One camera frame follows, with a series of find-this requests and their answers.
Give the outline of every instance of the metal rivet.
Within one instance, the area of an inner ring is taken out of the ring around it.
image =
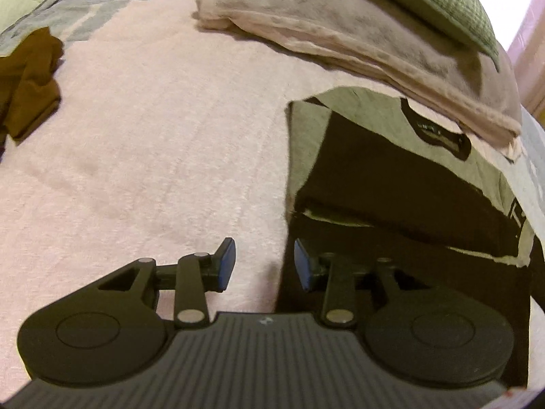
[[[204,320],[204,313],[198,309],[185,309],[180,311],[176,318],[182,323],[198,323]]]
[[[333,309],[329,311],[325,318],[332,323],[349,323],[354,319],[354,314],[347,309]]]

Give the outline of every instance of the brown cloth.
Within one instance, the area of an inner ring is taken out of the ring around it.
[[[6,135],[22,142],[59,107],[53,73],[62,55],[62,41],[41,28],[0,58],[0,156]]]

